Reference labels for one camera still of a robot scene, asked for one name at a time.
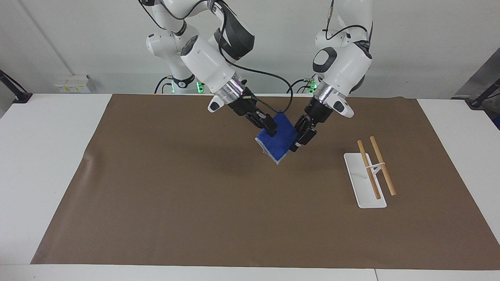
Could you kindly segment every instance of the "black stand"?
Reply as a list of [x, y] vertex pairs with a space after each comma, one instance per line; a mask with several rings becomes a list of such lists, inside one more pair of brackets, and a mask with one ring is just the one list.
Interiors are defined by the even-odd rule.
[[7, 86], [9, 90], [14, 93], [16, 99], [12, 102], [13, 104], [25, 104], [27, 103], [30, 98], [33, 96], [33, 93], [31, 92], [22, 92], [16, 87], [12, 81], [7, 77], [5, 72], [0, 70], [0, 81]]
[[493, 94], [496, 90], [500, 88], [500, 79], [498, 79], [493, 85], [491, 85], [489, 88], [487, 88], [480, 96], [478, 96], [476, 99], [473, 99], [469, 102], [470, 106], [474, 108], [479, 108], [483, 102], [491, 95]]

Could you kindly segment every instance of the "blue object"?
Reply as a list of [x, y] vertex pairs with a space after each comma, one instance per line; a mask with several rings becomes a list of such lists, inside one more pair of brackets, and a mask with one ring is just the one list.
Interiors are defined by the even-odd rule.
[[278, 113], [273, 118], [276, 122], [276, 135], [269, 135], [266, 129], [260, 131], [255, 141], [262, 147], [264, 153], [269, 155], [278, 165], [287, 155], [299, 135], [290, 120], [284, 113]]
[[500, 129], [500, 116], [497, 118], [493, 119], [493, 123], [496, 125], [498, 129]]

